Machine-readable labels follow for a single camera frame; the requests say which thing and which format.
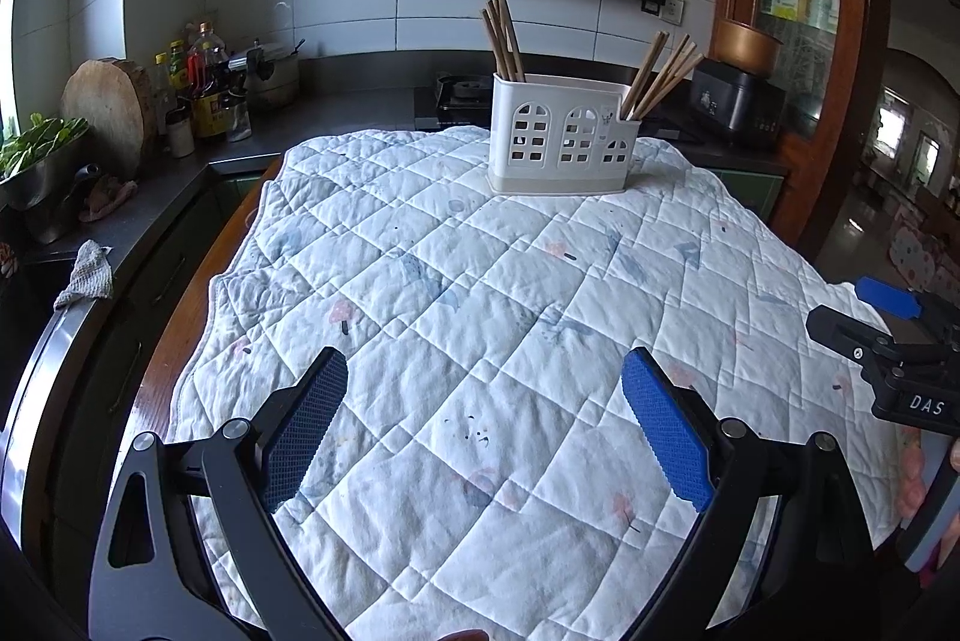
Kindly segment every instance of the power socket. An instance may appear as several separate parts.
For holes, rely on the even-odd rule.
[[[680,26],[683,21],[683,0],[666,0],[661,6],[661,19],[667,24]]]

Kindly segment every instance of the copper pot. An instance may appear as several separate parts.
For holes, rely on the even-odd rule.
[[[720,19],[713,38],[713,55],[718,61],[768,79],[774,73],[779,47],[784,45],[766,32],[730,19]]]

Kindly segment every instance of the gray rag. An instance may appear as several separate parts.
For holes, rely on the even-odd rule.
[[[113,296],[113,272],[107,254],[94,240],[88,240],[77,251],[77,262],[70,274],[70,283],[56,296],[54,310],[66,308],[85,298],[109,300]]]

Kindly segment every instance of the bundle of chopsticks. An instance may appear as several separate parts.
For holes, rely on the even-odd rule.
[[[487,6],[480,10],[480,15],[487,27],[493,58],[496,59],[496,74],[503,80],[526,83],[520,46],[517,45],[517,32],[514,30],[514,20],[510,17],[507,0],[487,0]]]
[[[630,91],[627,92],[627,96],[620,106],[620,117],[623,121],[640,121],[670,94],[674,87],[704,58],[702,53],[695,53],[697,44],[690,40],[688,34],[685,34],[683,40],[680,41],[680,45],[674,49],[670,58],[667,59],[664,69],[656,75],[654,82],[647,88],[650,74],[653,72],[656,60],[664,50],[667,39],[669,39],[669,34],[659,31],[656,33],[654,42],[650,44],[650,50],[648,50],[643,64],[640,65],[640,69],[637,70],[637,76],[632,82]]]

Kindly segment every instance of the blue gripper pad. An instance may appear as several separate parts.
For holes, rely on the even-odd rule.
[[[624,359],[621,378],[623,395],[675,496],[692,502],[698,513],[707,510],[713,497],[707,447],[666,389],[669,379],[640,349]]]
[[[912,293],[891,287],[875,278],[861,278],[856,282],[853,291],[863,302],[895,317],[917,318],[920,315],[920,303]]]
[[[305,379],[307,389],[299,405],[263,451],[262,471],[266,479],[260,502],[274,513],[296,495],[320,442],[347,394],[347,360],[339,351]]]

